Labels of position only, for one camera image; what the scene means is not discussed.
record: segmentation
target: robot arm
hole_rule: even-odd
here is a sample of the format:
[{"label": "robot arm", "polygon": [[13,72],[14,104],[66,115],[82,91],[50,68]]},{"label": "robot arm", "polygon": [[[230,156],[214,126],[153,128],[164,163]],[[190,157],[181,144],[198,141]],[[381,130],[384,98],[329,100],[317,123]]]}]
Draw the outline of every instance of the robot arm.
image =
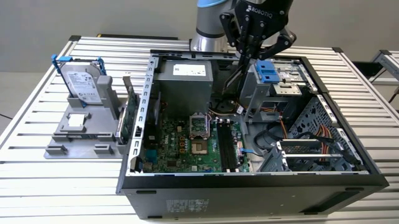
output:
[{"label": "robot arm", "polygon": [[[265,60],[286,48],[296,40],[288,30],[288,10],[293,0],[237,0],[233,10],[220,15],[228,43],[238,54],[237,71],[224,84],[222,91],[238,77],[245,78],[250,59]],[[280,33],[276,43],[261,48],[262,41]]]},{"label": "robot arm", "polygon": [[[226,37],[228,44],[237,50],[237,71],[226,80],[224,90],[238,77],[245,78],[253,59],[265,60],[292,46],[296,36],[286,28],[292,1],[198,0],[197,34],[190,49],[225,51]],[[277,32],[276,43],[261,48],[264,40]]]}]

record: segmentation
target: blue wire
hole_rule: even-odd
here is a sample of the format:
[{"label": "blue wire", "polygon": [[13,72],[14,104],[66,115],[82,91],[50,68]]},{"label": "blue wire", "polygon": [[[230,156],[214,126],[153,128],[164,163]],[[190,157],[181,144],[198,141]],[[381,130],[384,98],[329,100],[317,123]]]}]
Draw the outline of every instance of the blue wire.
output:
[{"label": "blue wire", "polygon": [[244,153],[252,153],[253,155],[257,155],[257,156],[262,157],[262,155],[258,155],[258,154],[254,152],[253,149],[244,149],[244,148],[240,148],[238,150],[240,150],[241,152],[244,152]]}]

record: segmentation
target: ram slot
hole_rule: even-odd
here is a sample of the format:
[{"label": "ram slot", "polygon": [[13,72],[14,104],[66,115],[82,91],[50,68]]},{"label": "ram slot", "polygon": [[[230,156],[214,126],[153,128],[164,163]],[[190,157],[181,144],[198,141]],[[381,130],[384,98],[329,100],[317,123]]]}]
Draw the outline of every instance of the ram slot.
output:
[{"label": "ram slot", "polygon": [[217,124],[217,140],[221,158],[221,168],[233,172],[237,168],[237,159],[233,147],[233,139],[230,136],[229,123]]}]

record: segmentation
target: label sticker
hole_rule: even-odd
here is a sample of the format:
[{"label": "label sticker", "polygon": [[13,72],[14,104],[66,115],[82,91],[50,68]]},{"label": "label sticker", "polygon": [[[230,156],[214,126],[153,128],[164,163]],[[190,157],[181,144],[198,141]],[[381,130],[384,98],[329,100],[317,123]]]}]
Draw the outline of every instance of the label sticker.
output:
[{"label": "label sticker", "polygon": [[280,72],[278,75],[281,78],[289,78],[289,75],[285,72]]},{"label": "label sticker", "polygon": [[168,212],[205,212],[209,199],[166,200]]},{"label": "label sticker", "polygon": [[66,75],[77,98],[86,104],[101,103],[92,76],[86,72],[69,71]]},{"label": "label sticker", "polygon": [[68,135],[66,137],[68,137],[68,138],[72,138],[72,139],[80,139],[80,138],[81,138],[80,135]]},{"label": "label sticker", "polygon": [[241,106],[237,107],[237,114],[242,113],[244,108]]},{"label": "label sticker", "polygon": [[176,64],[173,65],[174,76],[205,76],[205,65]]}]

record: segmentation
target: metal table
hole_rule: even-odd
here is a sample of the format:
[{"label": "metal table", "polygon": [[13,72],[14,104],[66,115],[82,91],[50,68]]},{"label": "metal table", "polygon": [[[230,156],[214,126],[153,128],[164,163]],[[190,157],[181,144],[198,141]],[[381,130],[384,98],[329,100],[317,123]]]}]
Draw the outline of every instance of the metal table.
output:
[{"label": "metal table", "polygon": [[[121,77],[130,76],[134,91],[140,93],[149,49],[188,50],[188,41],[81,37],[68,41],[60,55],[82,59],[101,56],[106,73],[113,77],[113,89],[118,97],[125,97]],[[383,191],[338,212],[326,217],[309,216],[300,222],[399,223],[399,115],[342,53],[332,48],[292,47],[280,55],[309,59],[389,182]],[[66,105],[66,88],[50,66],[0,136],[0,222],[145,223],[137,219],[125,197],[114,195],[121,160],[45,160],[42,157]],[[169,222],[298,221],[294,217],[270,218]]]},{"label": "metal table", "polygon": [[379,62],[391,75],[399,80],[399,51],[380,50],[372,62]]}]

